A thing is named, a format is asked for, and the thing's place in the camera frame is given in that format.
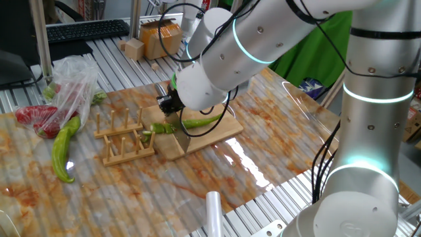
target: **table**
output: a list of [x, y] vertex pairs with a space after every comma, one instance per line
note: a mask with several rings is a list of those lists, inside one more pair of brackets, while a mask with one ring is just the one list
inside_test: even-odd
[[[339, 118], [268, 69], [253, 78], [248, 94], [231, 103], [243, 133], [175, 162], [156, 154], [105, 168], [99, 159], [105, 153], [103, 141], [92, 135], [95, 114], [107, 117], [114, 109], [120, 118], [129, 107], [134, 119], [139, 106], [157, 104], [150, 83], [167, 83], [162, 81], [176, 69], [168, 58], [127, 59], [117, 49], [118, 40], [88, 42], [93, 54], [84, 56], [98, 62], [98, 84], [109, 92], [109, 101], [91, 108], [84, 130], [72, 139], [67, 168], [76, 177], [73, 184], [54, 175], [53, 141], [38, 138], [8, 113], [14, 106], [44, 103], [40, 92], [45, 83], [0, 92], [0, 210], [22, 236], [206, 236], [204, 198], [211, 190], [222, 194], [227, 236], [254, 233], [260, 227], [256, 219], [263, 220], [253, 216], [258, 207], [287, 222], [306, 205], [294, 204], [292, 195], [305, 199], [308, 194], [292, 191], [305, 189], [308, 175], [288, 180], [310, 167]], [[158, 71], [151, 69], [155, 62]], [[120, 139], [113, 142], [116, 150]], [[285, 182], [293, 185], [285, 188]], [[406, 226], [402, 232], [409, 230]]]

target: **white plastic tube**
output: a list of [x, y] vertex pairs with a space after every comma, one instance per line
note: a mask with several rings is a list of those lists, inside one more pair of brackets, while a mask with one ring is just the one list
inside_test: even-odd
[[209, 237], [223, 237], [221, 196], [218, 192], [206, 194], [206, 212]]

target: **metal pole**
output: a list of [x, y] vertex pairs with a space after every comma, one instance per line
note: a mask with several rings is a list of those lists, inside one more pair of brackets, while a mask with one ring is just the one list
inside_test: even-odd
[[130, 13], [130, 34], [128, 39], [139, 39], [139, 18], [141, 0], [132, 0], [132, 11]]
[[159, 14], [163, 14], [164, 11], [166, 11], [168, 9], [168, 4], [167, 3], [161, 3], [160, 7], [159, 7]]
[[231, 6], [231, 13], [234, 13], [241, 4], [243, 4], [243, 0], [234, 0]]
[[34, 19], [42, 73], [47, 83], [50, 83], [53, 79], [53, 70], [51, 67], [50, 48], [48, 46], [47, 28], [45, 27], [42, 0], [30, 0], [30, 6], [32, 11], [32, 18]]

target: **cardboard box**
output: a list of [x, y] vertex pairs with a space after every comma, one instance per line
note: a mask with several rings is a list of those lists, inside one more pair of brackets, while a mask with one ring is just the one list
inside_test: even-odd
[[417, 139], [420, 135], [421, 113], [414, 108], [409, 109], [408, 121], [403, 133], [403, 141], [410, 142]]
[[421, 100], [418, 98], [414, 97], [412, 101], [410, 101], [410, 106], [418, 112], [421, 112]]
[[[183, 31], [178, 24], [171, 20], [164, 20], [161, 27], [162, 41], [165, 49], [171, 54], [176, 54], [182, 42]], [[161, 47], [158, 37], [158, 22], [142, 24], [140, 28], [140, 41], [145, 44], [144, 55], [149, 59], [158, 59], [165, 57], [166, 53]]]

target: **green chili pepper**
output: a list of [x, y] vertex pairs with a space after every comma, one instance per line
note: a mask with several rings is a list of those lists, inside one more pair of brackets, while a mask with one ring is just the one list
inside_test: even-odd
[[156, 134], [165, 133], [165, 127], [163, 124], [154, 122], [153, 124], [151, 124], [151, 132], [155, 132]]
[[164, 128], [165, 128], [166, 134], [173, 134], [174, 133], [174, 129], [173, 129], [171, 124], [164, 124]]
[[202, 127], [218, 120], [221, 117], [221, 115], [222, 114], [216, 115], [215, 117], [212, 117], [212, 118], [184, 120], [183, 125], [186, 129]]
[[70, 178], [66, 171], [67, 150], [70, 138], [78, 131], [80, 127], [80, 118], [78, 116], [70, 119], [54, 140], [53, 150], [51, 152], [51, 162], [58, 178], [63, 182], [72, 183], [74, 178]]
[[[190, 129], [190, 128], [198, 128], [201, 126], [205, 126], [208, 125], [216, 120], [218, 120], [221, 117], [221, 115], [216, 115], [215, 117], [212, 118], [204, 118], [204, 119], [189, 119], [189, 120], [184, 120], [183, 124], [185, 126], [186, 129]], [[151, 131], [143, 131], [143, 135], [146, 136], [146, 138], [144, 140], [142, 140], [143, 143], [148, 142], [149, 138], [152, 135], [152, 132], [155, 132], [156, 134], [173, 134], [174, 133], [174, 127], [171, 124], [160, 124], [157, 122], [154, 122], [153, 124], [151, 124]]]

